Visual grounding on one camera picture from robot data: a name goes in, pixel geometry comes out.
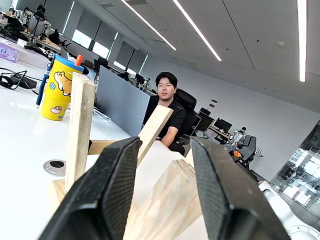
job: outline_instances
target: ceiling light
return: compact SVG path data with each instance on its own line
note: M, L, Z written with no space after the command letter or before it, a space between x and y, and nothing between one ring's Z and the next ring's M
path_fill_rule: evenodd
M147 22L147 20L145 20L136 10L134 10L134 8L132 6L130 6L125 0L121 0L121 2L123 2L132 12L134 12L145 24L148 25L149 28L151 28L160 38L162 38L163 41L166 42L166 44L168 44L173 50L177 50L174 46L171 45L170 42L168 42L167 39L165 39L164 36L162 36L153 26L151 26L151 24L149 22Z
M307 60L307 0L296 0L298 6L298 29L299 29L299 78L306 81Z
M216 57L216 59L218 59L218 61L221 61L221 58L218 56L218 54L216 53L216 51L214 50L214 48L210 45L210 43L209 43L208 40L205 38L205 36L202 34L202 32L199 30L199 28L196 26L196 24L194 23L194 21L191 19L191 17L188 15L188 13L184 10L184 8L180 5L180 3L178 2L178 0L173 0L173 2L174 2L175 5L180 9L180 11L183 13L183 15L185 16L185 18L189 21L189 23L191 24L191 26L194 28L194 30L199 34L199 36L201 37L201 39L204 41L204 43L207 45L207 47L210 49L210 51L213 53L213 55Z

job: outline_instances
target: purple object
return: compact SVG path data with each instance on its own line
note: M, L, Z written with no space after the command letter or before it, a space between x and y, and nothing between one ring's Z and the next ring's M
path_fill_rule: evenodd
M19 52L16 49L0 42L0 58L16 63L19 59Z

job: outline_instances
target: wooden plank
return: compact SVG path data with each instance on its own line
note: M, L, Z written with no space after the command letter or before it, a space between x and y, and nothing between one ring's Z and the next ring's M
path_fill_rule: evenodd
M90 140L88 155L101 154L102 150L116 141L111 140Z
M139 166L142 159L151 147L152 143L157 139L159 133L161 132L162 128L165 126L173 112L174 111L171 108L161 105L156 106L152 115L145 123L144 127L138 135L140 137L140 140L142 141L142 145L138 153L137 166Z
M95 84L87 76L76 72L73 73L65 167L65 193L85 173L95 89Z
M192 167L195 167L194 157L192 155L192 148L190 148L188 154L185 156L185 161L190 164Z
M54 213L65 198L65 180L60 179L50 182L50 185L47 189L47 194L50 207Z
M201 214L195 170L184 160L175 160L133 219L128 218L123 239L173 240Z

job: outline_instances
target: orange straw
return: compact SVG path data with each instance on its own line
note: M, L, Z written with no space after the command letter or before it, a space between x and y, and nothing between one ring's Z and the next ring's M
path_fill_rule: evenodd
M84 57L82 56L82 55L78 55L78 57L76 58L76 60L75 60L75 63L74 63L74 65L76 65L76 66L80 66L80 64L81 64L81 62L82 62L82 59L83 59Z

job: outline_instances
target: glass wall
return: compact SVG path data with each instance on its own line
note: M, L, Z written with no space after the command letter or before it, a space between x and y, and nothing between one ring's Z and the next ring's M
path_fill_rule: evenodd
M316 126L271 181L320 218L320 126Z

